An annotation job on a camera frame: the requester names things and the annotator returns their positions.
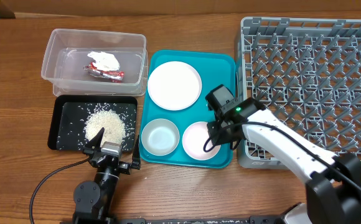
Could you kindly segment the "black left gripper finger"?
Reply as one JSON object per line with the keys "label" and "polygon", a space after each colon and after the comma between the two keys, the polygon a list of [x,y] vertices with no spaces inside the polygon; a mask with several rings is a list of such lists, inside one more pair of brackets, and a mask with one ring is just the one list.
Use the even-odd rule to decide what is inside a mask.
{"label": "black left gripper finger", "polygon": [[99,132],[93,137],[89,142],[85,145],[85,149],[92,150],[92,151],[100,151],[101,149],[101,142],[103,139],[105,129],[101,128]]}
{"label": "black left gripper finger", "polygon": [[133,148],[131,168],[136,170],[140,170],[141,168],[141,158],[139,153],[139,135],[135,140],[135,144]]}

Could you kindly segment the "grey bowl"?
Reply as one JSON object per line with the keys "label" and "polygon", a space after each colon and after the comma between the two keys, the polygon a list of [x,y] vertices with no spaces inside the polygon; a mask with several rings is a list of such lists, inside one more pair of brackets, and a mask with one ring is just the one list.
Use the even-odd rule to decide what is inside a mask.
{"label": "grey bowl", "polygon": [[141,143],[148,153],[166,156],[178,146],[180,133],[177,126],[168,119],[154,119],[142,130]]}

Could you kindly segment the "pink-white bowl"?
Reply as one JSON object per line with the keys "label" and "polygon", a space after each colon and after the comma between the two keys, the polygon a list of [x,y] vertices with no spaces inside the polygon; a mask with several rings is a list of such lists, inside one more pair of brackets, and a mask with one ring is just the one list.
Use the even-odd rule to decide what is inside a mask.
{"label": "pink-white bowl", "polygon": [[182,136],[184,151],[188,156],[198,161],[209,160],[220,150],[220,146],[215,146],[209,152],[204,151],[204,144],[209,138],[207,124],[208,122],[205,121],[193,123],[186,128]]}

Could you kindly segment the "red snack wrapper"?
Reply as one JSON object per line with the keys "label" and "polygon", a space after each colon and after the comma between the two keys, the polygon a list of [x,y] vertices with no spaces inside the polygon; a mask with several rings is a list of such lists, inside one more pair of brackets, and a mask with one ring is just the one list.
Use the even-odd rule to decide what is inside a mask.
{"label": "red snack wrapper", "polygon": [[89,75],[96,78],[105,78],[109,79],[112,82],[120,83],[123,81],[124,72],[122,71],[103,71],[97,69],[92,63],[83,67],[84,70],[88,72]]}

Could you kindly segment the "white napkin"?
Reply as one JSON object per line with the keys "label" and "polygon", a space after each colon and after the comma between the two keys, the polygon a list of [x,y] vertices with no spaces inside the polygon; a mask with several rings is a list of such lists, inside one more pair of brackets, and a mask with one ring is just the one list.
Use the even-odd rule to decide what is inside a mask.
{"label": "white napkin", "polygon": [[92,64],[99,70],[118,71],[120,69],[120,63],[113,54],[90,52],[87,56],[93,59]]}

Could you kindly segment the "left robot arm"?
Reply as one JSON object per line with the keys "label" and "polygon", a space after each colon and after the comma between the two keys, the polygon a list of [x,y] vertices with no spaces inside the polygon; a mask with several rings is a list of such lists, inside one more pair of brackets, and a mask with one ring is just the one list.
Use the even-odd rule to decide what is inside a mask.
{"label": "left robot arm", "polygon": [[102,142],[104,128],[84,147],[87,162],[96,169],[94,180],[84,181],[76,186],[73,199],[75,211],[72,223],[119,223],[110,213],[111,201],[121,174],[129,175],[131,170],[139,170],[141,158],[139,146],[135,145],[131,162],[121,160],[122,147],[112,142]]}

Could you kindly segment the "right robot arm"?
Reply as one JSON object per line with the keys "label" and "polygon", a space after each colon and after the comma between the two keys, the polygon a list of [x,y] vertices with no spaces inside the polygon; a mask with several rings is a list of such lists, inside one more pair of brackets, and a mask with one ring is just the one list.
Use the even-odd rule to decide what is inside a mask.
{"label": "right robot arm", "polygon": [[283,124],[259,101],[207,97],[214,146],[245,139],[270,152],[305,186],[306,202],[290,208],[282,223],[361,223],[361,161],[337,156]]}

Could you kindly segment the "grey dishwasher rack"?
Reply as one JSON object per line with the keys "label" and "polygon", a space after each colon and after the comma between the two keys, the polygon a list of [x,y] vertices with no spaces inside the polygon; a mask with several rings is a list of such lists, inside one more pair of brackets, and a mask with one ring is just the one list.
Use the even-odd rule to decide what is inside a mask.
{"label": "grey dishwasher rack", "polygon": [[361,20],[245,17],[236,44],[239,100],[361,160]]}

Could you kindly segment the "pile of rice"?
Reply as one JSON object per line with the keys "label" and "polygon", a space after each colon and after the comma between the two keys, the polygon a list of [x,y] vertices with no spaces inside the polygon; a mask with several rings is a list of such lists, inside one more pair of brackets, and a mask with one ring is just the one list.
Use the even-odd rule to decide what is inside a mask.
{"label": "pile of rice", "polygon": [[97,111],[87,117],[85,121],[85,138],[91,140],[104,128],[101,144],[112,142],[122,144],[126,137],[125,124],[114,111]]}

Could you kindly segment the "black plastic tray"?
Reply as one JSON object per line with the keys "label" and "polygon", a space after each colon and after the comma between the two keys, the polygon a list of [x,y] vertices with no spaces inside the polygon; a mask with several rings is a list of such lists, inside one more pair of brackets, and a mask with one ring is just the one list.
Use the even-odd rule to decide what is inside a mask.
{"label": "black plastic tray", "polygon": [[52,150],[80,151],[88,142],[86,122],[100,111],[116,113],[124,123],[124,152],[132,151],[138,101],[132,96],[62,95],[54,104],[47,145]]}

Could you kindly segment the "teal serving tray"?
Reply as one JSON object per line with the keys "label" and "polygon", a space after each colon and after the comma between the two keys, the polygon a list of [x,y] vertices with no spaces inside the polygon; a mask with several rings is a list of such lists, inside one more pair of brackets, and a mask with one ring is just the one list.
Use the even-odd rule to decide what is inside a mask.
{"label": "teal serving tray", "polygon": [[[180,133],[180,141],[178,146],[170,154],[166,156],[154,156],[145,150],[141,143],[141,134],[139,138],[139,153],[143,160],[147,162],[155,162],[161,164],[172,164],[179,166],[194,166],[206,167],[211,169],[223,169],[232,160],[233,152],[229,144],[219,145],[219,152],[211,159],[206,161],[198,161],[186,154],[182,146],[182,136],[187,127],[191,124],[205,121],[215,121],[213,111],[210,111],[207,106],[205,97],[207,94],[218,87],[225,85],[232,93],[236,89],[236,66],[234,60],[225,54],[213,54],[203,52],[188,52],[180,50],[160,50],[156,52],[151,59],[151,72],[159,65],[170,62],[179,61],[185,62],[194,67],[202,79],[202,91],[198,100],[190,107],[170,111],[165,110],[156,105],[149,96],[148,83],[146,96],[144,98],[143,115],[141,118],[141,134],[142,130],[148,122],[154,119],[168,119],[172,121],[178,128]],[[209,152],[215,146],[204,144],[204,151]]]}

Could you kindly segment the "large white plate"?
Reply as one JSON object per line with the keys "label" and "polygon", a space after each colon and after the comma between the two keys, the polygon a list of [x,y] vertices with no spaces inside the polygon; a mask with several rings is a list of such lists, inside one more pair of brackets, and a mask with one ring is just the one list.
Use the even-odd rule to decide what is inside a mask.
{"label": "large white plate", "polygon": [[148,78],[150,98],[165,110],[178,111],[192,106],[201,91],[202,79],[198,71],[185,62],[163,63]]}

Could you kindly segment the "clear plastic bin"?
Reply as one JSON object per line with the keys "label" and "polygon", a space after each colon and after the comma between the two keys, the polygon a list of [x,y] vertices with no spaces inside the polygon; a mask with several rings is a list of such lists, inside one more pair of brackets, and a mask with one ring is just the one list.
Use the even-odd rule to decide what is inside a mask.
{"label": "clear plastic bin", "polygon": [[146,91],[148,53],[142,34],[55,29],[41,77],[54,95],[131,95]]}

